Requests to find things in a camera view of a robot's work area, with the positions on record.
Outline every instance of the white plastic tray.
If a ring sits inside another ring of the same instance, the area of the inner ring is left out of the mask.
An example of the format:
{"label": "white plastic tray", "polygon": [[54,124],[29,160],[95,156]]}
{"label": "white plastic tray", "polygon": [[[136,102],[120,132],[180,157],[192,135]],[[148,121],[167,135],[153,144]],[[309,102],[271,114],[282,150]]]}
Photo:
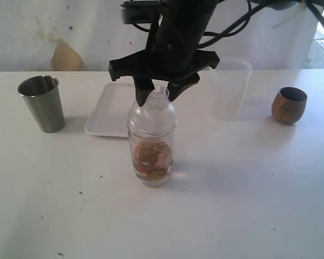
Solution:
{"label": "white plastic tray", "polygon": [[127,135],[127,114],[135,100],[133,84],[107,84],[84,126],[85,133],[96,136]]}

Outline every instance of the white wall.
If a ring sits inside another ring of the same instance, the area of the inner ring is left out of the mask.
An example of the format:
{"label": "white wall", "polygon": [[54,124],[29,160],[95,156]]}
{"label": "white wall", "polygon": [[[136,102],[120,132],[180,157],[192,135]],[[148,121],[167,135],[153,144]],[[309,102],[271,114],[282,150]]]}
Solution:
{"label": "white wall", "polygon": [[[57,38],[81,55],[83,70],[107,70],[110,59],[141,50],[146,42],[146,33],[122,24],[122,1],[0,0],[0,71],[51,70]],[[245,0],[227,0],[218,5],[208,30],[220,32],[246,11]],[[266,9],[243,32],[209,49],[220,57],[245,58],[255,69],[298,69],[316,24],[300,5]]]}

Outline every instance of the wooden cup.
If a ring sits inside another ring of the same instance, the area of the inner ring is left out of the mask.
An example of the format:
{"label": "wooden cup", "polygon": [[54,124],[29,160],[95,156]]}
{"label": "wooden cup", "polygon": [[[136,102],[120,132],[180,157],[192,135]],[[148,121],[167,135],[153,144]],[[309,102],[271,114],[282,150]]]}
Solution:
{"label": "wooden cup", "polygon": [[307,95],[295,87],[284,87],[277,93],[272,103],[272,116],[280,123],[293,124],[301,119],[305,111]]}

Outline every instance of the white table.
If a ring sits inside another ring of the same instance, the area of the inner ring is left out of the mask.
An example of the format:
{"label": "white table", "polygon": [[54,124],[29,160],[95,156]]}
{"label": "white table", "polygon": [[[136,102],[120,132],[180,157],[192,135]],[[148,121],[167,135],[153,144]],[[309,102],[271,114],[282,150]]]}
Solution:
{"label": "white table", "polygon": [[[211,117],[202,72],[175,102],[159,188],[134,175],[127,139],[83,131],[106,72],[48,73],[67,123],[54,134],[16,91],[37,74],[0,72],[0,259],[324,259],[324,70],[254,71],[236,122]],[[295,126],[270,117],[283,86],[309,96]]]}

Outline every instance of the clear plastic bottle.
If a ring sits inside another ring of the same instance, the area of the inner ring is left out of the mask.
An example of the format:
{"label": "clear plastic bottle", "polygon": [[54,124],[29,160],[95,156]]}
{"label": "clear plastic bottle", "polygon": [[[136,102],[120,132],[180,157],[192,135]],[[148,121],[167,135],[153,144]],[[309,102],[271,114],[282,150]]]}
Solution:
{"label": "clear plastic bottle", "polygon": [[156,85],[142,107],[135,101],[129,111],[127,126],[133,167],[136,176],[150,187],[168,179],[173,163],[177,116],[168,96],[168,89]]}

